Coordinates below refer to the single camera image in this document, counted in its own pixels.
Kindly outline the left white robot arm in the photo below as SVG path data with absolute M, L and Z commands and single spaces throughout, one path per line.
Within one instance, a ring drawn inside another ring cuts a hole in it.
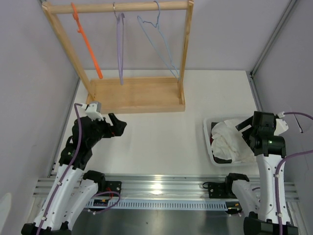
M 73 226 L 93 196 L 114 194 L 101 172 L 85 168 L 92 157 L 92 148 L 102 139 L 120 137 L 127 123 L 113 113 L 110 122 L 80 117 L 74 121 L 72 134 L 61 152 L 53 186 L 39 214 L 32 223 L 24 224 L 23 235 L 70 235 Z

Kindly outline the orange plastic hanger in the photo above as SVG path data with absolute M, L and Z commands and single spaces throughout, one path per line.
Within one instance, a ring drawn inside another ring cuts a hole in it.
M 82 37 L 83 37 L 83 40 L 84 40 L 84 42 L 86 44 L 86 47 L 87 47 L 87 49 L 89 51 L 89 54 L 90 54 L 90 57 L 92 59 L 93 65 L 94 65 L 95 70 L 97 72 L 98 78 L 99 79 L 103 79 L 103 75 L 102 75 L 101 69 L 100 69 L 100 67 L 98 65 L 97 59 L 96 59 L 96 57 L 94 55 L 94 52 L 93 52 L 92 47 L 91 47 L 91 45 L 89 43 L 89 40 L 88 40 L 88 38 L 87 38 L 87 36 L 86 36 L 86 34 L 84 32 L 84 29 L 83 29 L 83 27 L 82 27 L 82 25 L 80 23 L 78 12 L 77 12 L 77 9 L 75 7 L 75 4 L 72 2 L 70 5 L 71 5 L 72 10 L 73 10 L 72 16 L 73 16 L 73 18 L 76 21 L 76 24 L 78 26 L 77 32 L 80 33 L 82 35 Z

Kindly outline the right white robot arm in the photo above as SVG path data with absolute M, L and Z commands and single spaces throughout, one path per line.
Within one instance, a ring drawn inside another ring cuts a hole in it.
M 244 212 L 246 235 L 297 235 L 291 224 L 285 197 L 284 164 L 286 142 L 280 133 L 287 123 L 273 113 L 255 111 L 236 126 L 256 157 L 260 175 L 260 195 L 251 188 L 246 175 L 230 173 L 223 186 L 224 194 L 236 197 Z

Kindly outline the white pleated skirt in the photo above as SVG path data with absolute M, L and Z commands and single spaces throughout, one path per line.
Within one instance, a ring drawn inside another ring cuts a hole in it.
M 232 160 L 231 164 L 245 164 L 256 162 L 256 157 L 236 129 L 236 125 L 244 121 L 243 118 L 227 119 L 211 124 L 213 143 L 212 154 L 217 158 Z

